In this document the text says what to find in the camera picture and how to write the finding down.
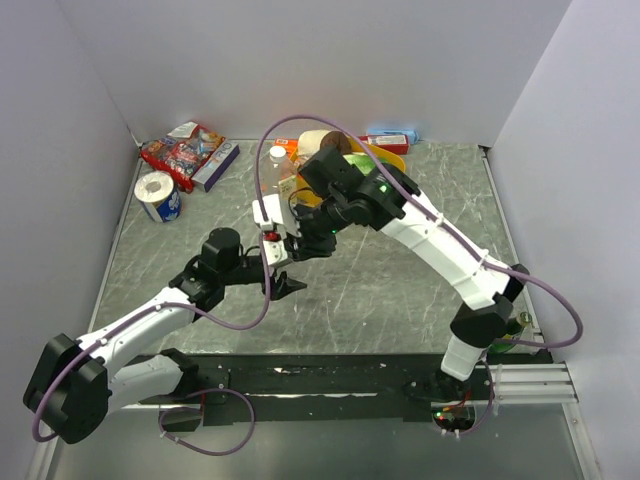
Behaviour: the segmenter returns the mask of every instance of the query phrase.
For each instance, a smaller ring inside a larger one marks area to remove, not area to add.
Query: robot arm
[[[419,203],[436,211],[415,182],[396,168],[388,169]],[[483,267],[442,228],[444,222],[450,225],[442,214],[435,221],[425,218],[377,169],[363,175],[334,147],[320,150],[299,173],[322,198],[320,205],[297,205],[292,210],[279,195],[270,195],[264,198],[265,220],[257,201],[253,204],[254,220],[263,231],[265,258],[273,269],[271,300],[306,288],[286,272],[278,275],[277,269],[294,261],[331,256],[335,233],[349,225],[381,231],[431,265],[462,297],[464,303],[451,324],[453,336],[441,370],[459,381],[467,380],[482,352],[504,335],[511,302],[523,285]],[[506,267],[469,243],[481,258]],[[125,405],[156,395],[182,397],[192,392],[197,366],[180,352],[164,351],[146,362],[126,365],[155,341],[197,320],[193,307],[213,309],[223,300],[227,285],[259,283],[265,292],[264,282],[262,257],[243,254],[236,231],[213,230],[200,255],[147,304],[76,341],[65,335],[52,339],[27,387],[25,405],[35,412],[63,368],[96,341],[101,345],[60,383],[44,409],[43,420],[67,443],[82,440],[108,413]],[[150,310],[108,341],[102,340],[142,310],[167,303],[176,306]]]
[[[391,165],[387,165],[387,169],[418,203],[436,214],[434,221],[425,218],[407,202],[378,169],[365,176],[349,165],[334,147],[321,149],[299,171],[314,193],[323,199],[320,205],[313,209],[297,206],[299,215],[295,222],[293,215],[287,216],[289,206],[282,205],[278,196],[273,195],[265,199],[270,221],[262,220],[257,201],[253,204],[254,218],[263,229],[273,231],[278,225],[284,227],[289,246],[277,236],[275,239],[283,246],[272,248],[292,252],[294,260],[309,258],[300,257],[309,247],[312,251],[330,254],[335,246],[333,235],[354,223],[380,231],[413,251],[442,275],[463,300],[451,324],[453,336],[441,369],[457,380],[465,381],[486,348],[505,334],[506,322],[513,310],[512,302],[524,284],[505,273],[484,267],[483,262],[487,260],[508,268],[446,220],[403,172]],[[480,261],[443,228],[445,224],[467,241]],[[521,265],[512,268],[528,273]]]

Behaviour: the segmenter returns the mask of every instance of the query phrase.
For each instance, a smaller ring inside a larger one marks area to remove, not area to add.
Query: yellow bowl
[[[360,148],[360,145],[358,145],[353,138],[349,138],[349,143],[351,143],[351,148],[353,149],[354,152],[363,152],[364,153],[362,148]],[[402,160],[402,158],[400,156],[396,155],[395,153],[391,153],[391,152],[389,152],[387,150],[384,150],[384,149],[382,149],[380,147],[376,147],[375,145],[369,145],[369,148],[376,155],[376,157],[378,157],[378,159],[384,160],[386,163],[390,163],[391,165],[394,165],[395,167],[398,167],[403,172],[406,170],[406,166],[404,164],[404,160]],[[298,160],[298,151],[296,150],[291,155],[291,161],[293,163],[296,163],[297,160]],[[308,187],[308,186],[309,186],[309,184],[307,182],[305,182],[304,178],[302,178],[300,175],[298,175],[297,188],[301,189],[301,188],[305,188],[305,187]],[[303,192],[298,192],[297,197],[298,197],[298,201],[300,203],[303,203],[303,204],[308,205],[310,207],[315,207],[316,205],[318,205],[319,203],[322,202],[322,199],[320,197],[317,197],[316,195],[313,194],[313,192],[311,192],[309,190],[305,190]]]

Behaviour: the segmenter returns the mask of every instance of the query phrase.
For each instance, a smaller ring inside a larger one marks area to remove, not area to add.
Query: marble floor
[[[257,142],[240,155],[209,193],[183,194],[170,223],[152,222],[133,199],[127,208],[93,328],[152,298],[196,254],[209,232],[232,227],[245,247],[256,243],[250,201]],[[443,211],[491,255],[513,263],[513,252],[477,146],[419,143],[404,156],[407,173]],[[149,171],[143,165],[140,174]],[[151,346],[185,353],[443,353],[460,299],[428,265],[381,233],[352,226],[338,235],[329,259],[288,267],[309,287],[273,302],[265,320],[246,332],[201,319]],[[261,309],[259,286],[230,287],[214,312],[249,323]],[[522,299],[516,310],[526,309]]]

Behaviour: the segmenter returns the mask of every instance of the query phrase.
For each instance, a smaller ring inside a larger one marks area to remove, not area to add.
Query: white enclosure
[[[585,336],[565,358],[605,478],[640,475],[640,4],[569,7],[492,150],[519,252],[575,302]],[[532,291],[550,339],[573,327]]]
[[[5,3],[3,478],[24,478],[35,449],[21,395],[42,346],[86,331],[133,172],[130,132],[193,119],[256,138],[299,112],[494,147],[523,261],[584,316],[585,338],[556,359],[603,475],[638,477],[637,1]],[[570,335],[566,313],[532,294],[547,340]]]
[[[140,140],[311,112],[492,145],[569,0],[59,3]]]

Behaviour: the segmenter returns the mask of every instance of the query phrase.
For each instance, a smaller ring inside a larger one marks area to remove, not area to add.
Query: snack bag
[[[188,122],[158,140],[144,143],[140,156],[156,170],[169,173],[182,190],[190,193],[194,187],[191,177],[224,140],[202,125]]]

